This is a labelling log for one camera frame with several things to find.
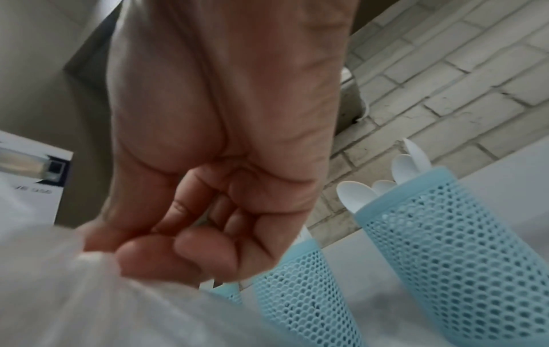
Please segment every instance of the white plastic bag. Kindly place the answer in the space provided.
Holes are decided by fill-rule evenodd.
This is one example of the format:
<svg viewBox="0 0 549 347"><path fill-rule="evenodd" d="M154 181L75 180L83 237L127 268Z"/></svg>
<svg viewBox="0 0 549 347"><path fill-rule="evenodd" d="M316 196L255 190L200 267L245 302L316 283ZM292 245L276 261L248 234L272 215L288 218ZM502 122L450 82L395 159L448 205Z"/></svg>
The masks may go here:
<svg viewBox="0 0 549 347"><path fill-rule="evenodd" d="M82 253L75 231L33 226L2 181L0 211L3 347L304 346L221 298L121 278L111 255Z"/></svg>

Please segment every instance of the mesh basket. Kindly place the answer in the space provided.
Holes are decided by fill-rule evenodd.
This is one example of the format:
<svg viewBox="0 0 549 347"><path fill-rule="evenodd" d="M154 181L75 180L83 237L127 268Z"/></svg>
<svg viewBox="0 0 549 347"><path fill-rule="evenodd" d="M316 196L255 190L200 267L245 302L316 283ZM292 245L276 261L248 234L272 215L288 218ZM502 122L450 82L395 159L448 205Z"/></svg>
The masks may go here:
<svg viewBox="0 0 549 347"><path fill-rule="evenodd" d="M210 292L224 297L237 305L242 305L242 297L240 296L240 287L238 283L224 283L219 287L210 290Z"/></svg>
<svg viewBox="0 0 549 347"><path fill-rule="evenodd" d="M360 332L315 240L294 245L253 281L269 320L322 347L362 347Z"/></svg>
<svg viewBox="0 0 549 347"><path fill-rule="evenodd" d="M355 219L456 346L549 346L546 263L445 168L391 190Z"/></svg>

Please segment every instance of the plastic spoon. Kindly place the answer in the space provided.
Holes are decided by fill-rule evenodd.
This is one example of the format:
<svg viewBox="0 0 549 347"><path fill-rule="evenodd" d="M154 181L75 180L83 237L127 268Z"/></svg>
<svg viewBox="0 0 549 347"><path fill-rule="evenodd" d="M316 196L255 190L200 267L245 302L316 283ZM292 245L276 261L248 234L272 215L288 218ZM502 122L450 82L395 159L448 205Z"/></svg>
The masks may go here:
<svg viewBox="0 0 549 347"><path fill-rule="evenodd" d="M423 152L423 150L419 148L418 145L408 140L407 138L403 139L403 141L404 141L404 146L406 147L406 150L412 156L413 162L416 164L416 167L419 170L419 172L424 173L433 168L433 166L431 165L431 161L429 160L429 157L427 157L425 152Z"/></svg>
<svg viewBox="0 0 549 347"><path fill-rule="evenodd" d="M337 196L352 214L377 198L376 192L365 184L344 181L337 185Z"/></svg>
<svg viewBox="0 0 549 347"><path fill-rule="evenodd" d="M376 192L378 196L382 196L394 187L396 187L396 183L394 181L379 180L373 183L372 190Z"/></svg>
<svg viewBox="0 0 549 347"><path fill-rule="evenodd" d="M400 185L419 176L420 171L417 169L411 155L400 154L393 159L391 173L395 182Z"/></svg>

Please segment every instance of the skin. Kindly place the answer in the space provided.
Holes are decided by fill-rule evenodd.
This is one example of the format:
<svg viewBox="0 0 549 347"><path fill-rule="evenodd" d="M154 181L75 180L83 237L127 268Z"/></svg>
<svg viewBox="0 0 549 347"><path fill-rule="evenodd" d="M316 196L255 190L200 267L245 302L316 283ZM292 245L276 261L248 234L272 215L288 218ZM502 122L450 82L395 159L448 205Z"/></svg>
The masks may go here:
<svg viewBox="0 0 549 347"><path fill-rule="evenodd" d="M126 1L107 72L113 180L86 250L189 285L274 267L327 174L356 6Z"/></svg>

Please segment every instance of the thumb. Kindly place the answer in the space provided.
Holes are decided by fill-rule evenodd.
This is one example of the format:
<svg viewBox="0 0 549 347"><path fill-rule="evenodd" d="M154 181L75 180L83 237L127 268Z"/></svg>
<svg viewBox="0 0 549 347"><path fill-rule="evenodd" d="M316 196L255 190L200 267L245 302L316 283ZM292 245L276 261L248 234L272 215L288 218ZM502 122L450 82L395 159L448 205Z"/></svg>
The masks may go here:
<svg viewBox="0 0 549 347"><path fill-rule="evenodd" d="M180 180L163 173L117 145L109 197L99 216L82 226L86 251L114 252L127 240L148 234L166 214Z"/></svg>

